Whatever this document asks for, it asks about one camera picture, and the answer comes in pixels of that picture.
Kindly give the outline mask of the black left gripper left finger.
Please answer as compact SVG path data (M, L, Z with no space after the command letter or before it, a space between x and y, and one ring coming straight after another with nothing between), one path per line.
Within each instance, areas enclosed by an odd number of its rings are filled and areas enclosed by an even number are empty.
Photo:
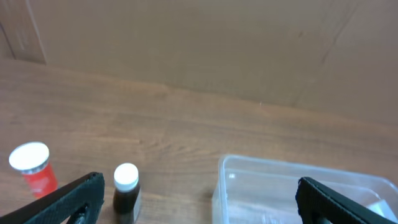
M2 224L95 224L104 203L104 177L90 172L1 217Z

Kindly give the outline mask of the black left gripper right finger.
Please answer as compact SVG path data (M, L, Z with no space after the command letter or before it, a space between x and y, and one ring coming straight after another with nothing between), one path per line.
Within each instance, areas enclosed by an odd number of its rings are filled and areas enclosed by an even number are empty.
M299 179L295 200L303 224L326 222L336 224L394 223L311 177Z

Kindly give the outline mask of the orange bottle white cap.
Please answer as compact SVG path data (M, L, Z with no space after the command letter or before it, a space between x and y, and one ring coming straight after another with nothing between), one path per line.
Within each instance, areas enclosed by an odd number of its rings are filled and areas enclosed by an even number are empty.
M36 198L42 198L58 189L49 158L49 148L38 141L17 146L9 156L11 167L22 174Z

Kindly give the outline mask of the dark bottle white cap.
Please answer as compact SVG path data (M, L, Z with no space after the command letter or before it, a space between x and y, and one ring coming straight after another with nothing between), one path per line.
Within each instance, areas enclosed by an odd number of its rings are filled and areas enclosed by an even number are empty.
M113 209L118 223L137 222L141 208L139 171L134 164L123 163L114 171Z

